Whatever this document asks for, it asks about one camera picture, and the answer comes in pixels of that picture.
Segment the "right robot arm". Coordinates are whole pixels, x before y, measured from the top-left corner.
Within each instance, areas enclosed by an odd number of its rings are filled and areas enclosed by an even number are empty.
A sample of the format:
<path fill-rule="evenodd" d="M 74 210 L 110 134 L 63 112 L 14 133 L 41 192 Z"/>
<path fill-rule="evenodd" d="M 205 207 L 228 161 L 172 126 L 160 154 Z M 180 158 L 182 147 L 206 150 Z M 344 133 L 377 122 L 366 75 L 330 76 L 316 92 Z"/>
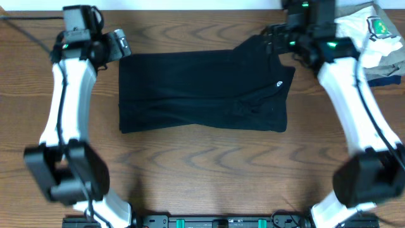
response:
<path fill-rule="evenodd" d="M 332 192 L 310 208 L 303 227 L 345 227 L 355 216 L 404 192 L 404 145 L 384 119 L 368 85 L 363 54 L 339 37 L 334 1 L 283 1 L 285 23 L 263 31 L 271 54 L 292 53 L 326 90 L 344 130 L 349 159 Z"/>

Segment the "black polo shirt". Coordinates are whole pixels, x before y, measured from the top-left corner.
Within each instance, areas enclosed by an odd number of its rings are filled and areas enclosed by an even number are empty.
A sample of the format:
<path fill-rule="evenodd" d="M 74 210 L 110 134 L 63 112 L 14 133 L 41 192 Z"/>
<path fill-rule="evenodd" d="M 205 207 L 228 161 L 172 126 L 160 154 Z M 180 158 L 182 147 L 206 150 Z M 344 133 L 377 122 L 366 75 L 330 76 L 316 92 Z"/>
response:
<path fill-rule="evenodd" d="M 198 124 L 284 132 L 295 71 L 260 35 L 233 49 L 131 55 L 119 64 L 120 130 Z"/>

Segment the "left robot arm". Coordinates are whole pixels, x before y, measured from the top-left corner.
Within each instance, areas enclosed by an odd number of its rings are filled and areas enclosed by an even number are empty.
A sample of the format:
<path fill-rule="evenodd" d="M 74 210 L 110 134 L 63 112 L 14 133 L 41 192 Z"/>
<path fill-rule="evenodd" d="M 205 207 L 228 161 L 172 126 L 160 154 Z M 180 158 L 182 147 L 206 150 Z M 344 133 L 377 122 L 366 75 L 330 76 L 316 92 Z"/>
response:
<path fill-rule="evenodd" d="M 128 56 L 123 30 L 62 31 L 50 52 L 53 96 L 38 146 L 23 159 L 45 199 L 71 206 L 99 227 L 135 227 L 132 205 L 110 188 L 107 164 L 89 143 L 89 108 L 99 67 Z"/>

